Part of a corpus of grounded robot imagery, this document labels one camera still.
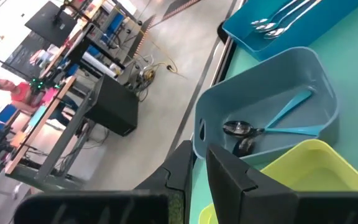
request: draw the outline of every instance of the utensil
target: utensil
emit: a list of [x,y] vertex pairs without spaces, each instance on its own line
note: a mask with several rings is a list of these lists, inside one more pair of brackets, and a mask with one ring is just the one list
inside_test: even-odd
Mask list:
[[293,8],[291,11],[289,11],[287,14],[285,14],[278,22],[269,22],[268,24],[260,25],[255,28],[255,32],[268,32],[271,30],[276,29],[282,21],[284,21],[285,18],[293,14],[295,11],[300,9],[302,6],[304,6],[306,3],[310,2],[310,0],[304,0],[301,4],[297,5],[295,8]]
[[[276,133],[296,133],[291,130],[291,128],[285,128],[285,129],[274,129],[274,128],[253,128],[252,126],[247,127],[250,129],[250,136],[242,138],[238,140],[236,145],[234,145],[233,148],[233,154],[237,157],[244,157],[249,156],[252,154],[252,151],[254,150],[255,146],[255,137],[262,134],[263,132],[276,132]],[[319,132],[322,130],[323,125],[316,125],[316,126],[310,126],[305,127],[304,132],[302,133],[303,128],[295,128],[294,131],[297,131],[297,134],[310,134],[317,136]]]
[[303,90],[299,92],[292,100],[290,100],[287,105],[281,109],[280,112],[266,125],[265,128],[269,128],[273,126],[279,119],[281,119],[284,115],[286,115],[293,108],[298,106],[300,103],[304,102],[311,96],[312,92],[310,90]]
[[254,138],[244,138],[238,140],[233,148],[233,155],[237,157],[249,156],[254,150]]
[[310,90],[302,90],[294,96],[278,114],[266,125],[265,128],[254,128],[245,121],[228,121],[223,125],[223,131],[231,136],[239,138],[234,146],[233,154],[238,157],[248,156],[252,154],[255,137],[265,133],[293,133],[317,136],[323,129],[323,125],[299,127],[299,128],[270,128],[283,118],[288,112],[307,100],[313,94]]
[[289,25],[287,25],[286,27],[283,28],[278,28],[275,30],[272,30],[268,33],[266,33],[264,35],[265,39],[274,39],[279,37],[280,35],[282,35],[285,31],[287,31],[294,22],[296,22],[300,17],[302,17],[303,15],[305,15],[310,9],[312,9],[313,7],[315,7],[315,5],[317,5],[319,2],[321,2],[321,0],[316,0],[313,4],[311,4],[307,9],[305,9],[301,14],[299,14],[291,23],[289,23]]
[[223,131],[237,138],[256,137],[262,133],[292,133],[317,136],[323,125],[299,127],[299,128],[254,128],[245,121],[228,121],[223,125]]
[[285,6],[283,6],[281,9],[279,9],[273,16],[271,16],[269,19],[260,19],[254,22],[251,22],[251,25],[253,27],[258,27],[262,24],[268,23],[274,19],[275,16],[277,16],[280,12],[284,11],[286,8],[290,7],[292,4],[294,4],[297,0],[292,0]]
[[[289,111],[291,111],[293,108],[298,106],[300,103],[307,100],[311,96],[311,94],[312,94],[312,92],[310,90],[303,90],[303,91],[299,92],[283,107],[283,109],[281,109],[280,112],[278,112],[278,114],[266,125],[265,128],[271,127],[279,119],[281,119],[283,116],[285,116]],[[242,122],[243,121],[226,122],[223,125],[223,131],[228,135],[231,135],[231,136],[234,136],[237,138],[244,138],[246,133],[249,133],[250,126],[248,126],[248,129],[247,129],[244,125],[242,125]]]

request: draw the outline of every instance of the yellow plastic bin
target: yellow plastic bin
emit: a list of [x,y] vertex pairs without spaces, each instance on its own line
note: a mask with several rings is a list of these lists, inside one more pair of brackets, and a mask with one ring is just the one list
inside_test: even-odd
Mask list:
[[[261,170],[296,191],[358,191],[358,171],[327,143],[305,140]],[[218,223],[213,204],[200,213],[199,224]]]

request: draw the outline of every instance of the blue tray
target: blue tray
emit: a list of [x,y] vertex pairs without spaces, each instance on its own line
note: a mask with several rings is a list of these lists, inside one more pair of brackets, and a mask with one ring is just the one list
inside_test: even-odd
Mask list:
[[288,49],[241,74],[206,90],[195,111],[193,149],[204,159],[207,146],[217,144],[232,151],[238,139],[223,132],[227,121],[247,121],[265,127],[300,91],[312,96],[282,118],[275,128],[323,125],[318,136],[302,134],[263,134],[256,139],[250,164],[270,162],[306,139],[318,138],[328,144],[337,141],[337,98],[327,76],[311,49]]
[[[312,0],[292,14],[291,17],[286,18],[280,27],[285,27],[314,1]],[[263,34],[254,32],[254,28],[250,25],[252,21],[269,18],[287,2],[289,0],[248,0],[224,23],[223,29],[238,46],[261,61],[291,47],[309,46],[358,7],[358,0],[322,0],[276,39],[265,40]]]

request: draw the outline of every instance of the black mat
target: black mat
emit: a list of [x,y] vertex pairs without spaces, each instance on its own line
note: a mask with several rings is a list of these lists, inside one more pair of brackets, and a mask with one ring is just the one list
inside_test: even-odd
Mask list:
[[165,12],[163,16],[163,21],[165,19],[168,19],[179,12],[182,12],[183,10],[187,9],[188,7],[194,5],[195,3],[199,2],[200,0],[176,0],[171,5],[168,6],[167,11]]
[[133,58],[135,56],[135,54],[139,51],[140,46],[143,44],[143,41],[145,38],[145,35],[143,33],[147,34],[147,31],[150,29],[150,27],[154,21],[154,18],[155,18],[155,15],[143,22],[142,27],[140,28],[140,30],[142,32],[139,31],[139,33],[136,35],[134,43],[132,44],[132,46],[130,47],[130,49],[128,51],[129,57],[126,57],[124,59],[124,64],[129,62],[131,60],[131,58]]

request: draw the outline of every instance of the concrete floor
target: concrete floor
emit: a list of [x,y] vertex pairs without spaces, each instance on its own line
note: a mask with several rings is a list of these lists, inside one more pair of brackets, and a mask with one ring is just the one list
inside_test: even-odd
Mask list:
[[[140,20],[155,14],[156,24],[173,0],[131,1],[138,8]],[[138,128],[124,138],[110,133],[102,146],[81,151],[70,174],[89,180],[86,190],[133,189],[165,160],[175,143],[191,138],[193,105],[210,86],[223,51],[223,44],[217,41],[216,28],[232,2],[202,0],[150,29],[139,53],[152,54],[155,62],[173,65],[171,58],[180,75],[169,72],[165,65],[160,66],[147,98],[139,105]],[[93,85],[82,76],[79,79],[88,86]],[[58,133],[51,133],[45,130],[43,138],[57,138]],[[102,139],[103,127],[96,127],[92,136],[95,140]],[[16,184],[13,180],[4,181],[3,189],[9,191]],[[21,195],[27,189],[24,186]],[[4,205],[0,207],[0,224],[8,223],[18,203],[0,195],[0,205]]]
[[[133,3],[140,11],[147,5],[147,1],[141,0]],[[162,18],[170,3],[151,0],[144,17],[157,14]],[[170,73],[165,66],[158,69],[147,99],[139,106],[138,128],[125,138],[111,135],[87,189],[133,189],[165,160],[207,59],[215,51],[216,28],[231,3],[231,0],[202,0],[150,29],[140,54],[153,54],[156,62],[169,64],[172,64],[169,57],[172,58],[184,78]],[[206,74],[204,88],[211,84],[222,50],[220,44]],[[187,124],[181,139],[191,138],[193,120]]]

